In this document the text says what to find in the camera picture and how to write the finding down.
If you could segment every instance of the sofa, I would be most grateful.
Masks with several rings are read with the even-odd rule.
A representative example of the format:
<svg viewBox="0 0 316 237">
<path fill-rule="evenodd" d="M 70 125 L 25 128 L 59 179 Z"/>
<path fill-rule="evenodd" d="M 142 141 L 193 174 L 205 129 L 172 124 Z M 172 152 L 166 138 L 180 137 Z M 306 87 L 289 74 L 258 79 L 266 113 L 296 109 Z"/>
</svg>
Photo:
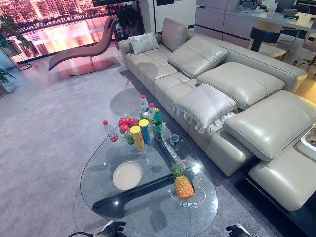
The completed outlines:
<svg viewBox="0 0 316 237">
<path fill-rule="evenodd" d="M 138 54 L 129 39 L 119 42 L 126 67 L 226 176 L 258 158 L 249 176 L 286 210 L 301 208 L 316 183 L 316 161 L 296 148 L 316 120 L 315 105 L 294 95 L 307 73 L 170 19 L 155 37 L 159 48 Z M 201 84 L 237 105 L 234 116 L 204 133 L 174 108 Z"/>
</svg>

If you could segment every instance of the red apple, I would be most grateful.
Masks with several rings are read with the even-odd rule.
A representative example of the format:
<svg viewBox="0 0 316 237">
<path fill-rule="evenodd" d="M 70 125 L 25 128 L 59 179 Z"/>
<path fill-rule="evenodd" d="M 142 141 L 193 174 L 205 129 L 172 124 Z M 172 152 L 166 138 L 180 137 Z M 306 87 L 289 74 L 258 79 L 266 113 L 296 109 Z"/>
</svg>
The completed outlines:
<svg viewBox="0 0 316 237">
<path fill-rule="evenodd" d="M 126 125 L 126 124 L 123 124 L 121 127 L 120 127 L 120 132 L 121 133 L 125 133 L 127 130 L 129 129 L 129 126 Z"/>
<path fill-rule="evenodd" d="M 128 125 L 129 125 L 130 127 L 135 126 L 135 124 L 137 124 L 137 121 L 136 121 L 135 118 L 133 118 L 133 117 L 128 118 Z"/>
<path fill-rule="evenodd" d="M 121 119 L 119 120 L 119 125 L 122 126 L 122 125 L 124 125 L 124 124 L 128 125 L 128 121 L 127 121 L 127 119 L 125 119 L 125 118 L 121 118 Z"/>
</svg>

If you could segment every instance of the glass tabletop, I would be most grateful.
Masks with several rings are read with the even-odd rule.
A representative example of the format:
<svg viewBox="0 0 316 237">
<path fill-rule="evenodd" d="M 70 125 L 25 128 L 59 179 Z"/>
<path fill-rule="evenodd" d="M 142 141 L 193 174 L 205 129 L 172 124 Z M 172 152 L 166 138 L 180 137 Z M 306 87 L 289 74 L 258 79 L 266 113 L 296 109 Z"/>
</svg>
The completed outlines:
<svg viewBox="0 0 316 237">
<path fill-rule="evenodd" d="M 129 115 L 139 119 L 139 111 Z M 106 138 L 92 155 L 81 177 L 85 203 L 108 220 L 126 221 L 127 227 L 152 237 L 193 237 L 205 231 L 217 212 L 214 184 L 198 155 L 181 131 L 163 114 L 162 137 L 156 137 L 144 151 L 128 144 L 120 135 L 116 142 Z M 170 135 L 180 141 L 171 145 Z M 113 183 L 115 169 L 128 161 L 139 164 L 140 182 L 132 189 L 121 190 Z M 174 189 L 170 165 L 185 168 L 194 187 L 194 196 L 180 200 Z"/>
</svg>

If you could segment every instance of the white desk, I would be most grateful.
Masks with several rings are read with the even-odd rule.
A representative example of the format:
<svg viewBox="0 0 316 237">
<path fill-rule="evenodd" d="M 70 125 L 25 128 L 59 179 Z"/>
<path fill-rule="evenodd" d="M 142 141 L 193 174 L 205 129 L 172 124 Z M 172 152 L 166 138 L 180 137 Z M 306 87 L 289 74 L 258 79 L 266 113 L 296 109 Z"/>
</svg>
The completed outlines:
<svg viewBox="0 0 316 237">
<path fill-rule="evenodd" d="M 260 21 L 316 32 L 316 29 L 311 28 L 313 21 L 310 20 L 316 16 L 304 13 L 299 15 L 300 18 L 296 20 L 284 18 L 276 12 L 272 17 L 267 17 L 266 12 L 242 13 L 212 7 L 196 8 L 194 31 L 242 47 L 249 46 L 251 29 Z"/>
<path fill-rule="evenodd" d="M 316 32 L 316 29 L 311 28 L 313 20 L 310 20 L 311 18 L 316 18 L 316 16 L 301 13 L 301 12 L 298 13 L 300 16 L 298 20 L 291 19 L 291 18 L 284 18 L 284 16 L 281 13 L 277 13 L 277 12 L 275 12 L 272 17 L 267 17 L 266 12 L 242 13 L 242 12 L 231 12 L 231 11 L 227 12 L 226 11 L 226 14 L 275 23 L 282 26 L 293 27 L 296 29 L 304 30 L 304 31 Z"/>
</svg>

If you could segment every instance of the green bottle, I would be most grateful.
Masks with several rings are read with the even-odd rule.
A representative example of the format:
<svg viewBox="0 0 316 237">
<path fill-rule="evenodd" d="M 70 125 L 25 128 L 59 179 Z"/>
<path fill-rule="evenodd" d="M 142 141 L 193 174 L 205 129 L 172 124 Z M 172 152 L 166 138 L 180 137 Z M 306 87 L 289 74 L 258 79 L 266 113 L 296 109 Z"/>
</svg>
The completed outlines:
<svg viewBox="0 0 316 237">
<path fill-rule="evenodd" d="M 156 133 L 161 133 L 162 132 L 162 117 L 159 112 L 159 108 L 157 107 L 155 108 L 154 121 L 155 121 Z"/>
</svg>

